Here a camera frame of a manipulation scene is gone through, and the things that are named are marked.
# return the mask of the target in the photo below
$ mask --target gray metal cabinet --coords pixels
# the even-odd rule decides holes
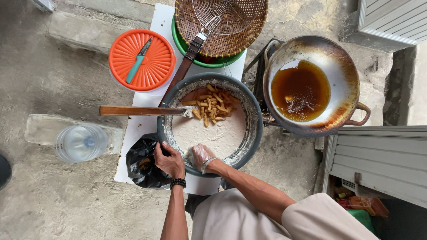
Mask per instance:
[[[343,127],[329,136],[328,175],[427,208],[427,126]]]
[[[360,0],[359,31],[406,44],[427,39],[427,0]]]

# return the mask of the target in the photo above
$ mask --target concrete floor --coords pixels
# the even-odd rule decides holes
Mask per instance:
[[[339,19],[354,8],[339,0],[270,4],[265,34],[248,51],[248,62],[271,36],[286,40],[317,33],[336,40]],[[133,93],[112,81],[107,56],[49,37],[49,17],[25,0],[4,1],[0,8],[0,154],[13,171],[0,191],[0,240],[158,239],[169,191],[114,182],[117,155],[65,164],[51,147],[24,140],[31,113],[124,128],[127,117],[101,118],[98,106],[132,103]],[[363,56],[356,64],[370,58],[369,51],[358,54]],[[242,171],[299,201],[314,187],[321,155],[313,145],[314,139],[265,128],[258,151]],[[191,233],[189,216],[187,223]]]

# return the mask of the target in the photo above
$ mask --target hand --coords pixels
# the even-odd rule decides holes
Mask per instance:
[[[173,179],[185,178],[185,165],[182,160],[181,153],[172,148],[167,142],[162,142],[163,148],[170,153],[170,157],[163,155],[160,148],[160,143],[157,142],[154,149],[154,159],[156,166],[169,174]]]
[[[190,150],[192,157],[190,158],[191,164],[196,170],[205,174],[206,166],[215,158],[214,153],[205,145],[199,143],[192,147]]]

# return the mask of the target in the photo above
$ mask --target batter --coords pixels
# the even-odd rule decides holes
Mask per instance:
[[[191,98],[190,93],[183,101]],[[209,122],[209,127],[203,125],[203,119],[173,116],[172,133],[178,146],[188,156],[188,148],[199,143],[208,146],[220,159],[233,154],[243,141],[246,132],[246,120],[240,104],[234,104],[237,108],[231,117],[216,124]]]

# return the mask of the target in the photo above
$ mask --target gray mixing bowl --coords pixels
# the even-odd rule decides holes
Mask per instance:
[[[210,83],[220,89],[228,90],[233,96],[240,99],[246,117],[246,133],[239,148],[226,158],[232,162],[231,166],[239,169],[245,165],[254,155],[263,135],[263,121],[260,106],[253,93],[235,78],[222,73],[200,73],[185,78],[176,84],[163,100],[162,108],[174,108],[189,93],[205,88]],[[157,118],[157,133],[160,141],[166,141],[174,149],[181,152],[185,162],[185,172],[206,178],[218,177],[217,174],[206,173],[195,170],[191,167],[189,160],[184,156],[184,151],[177,145],[172,133],[172,116]]]

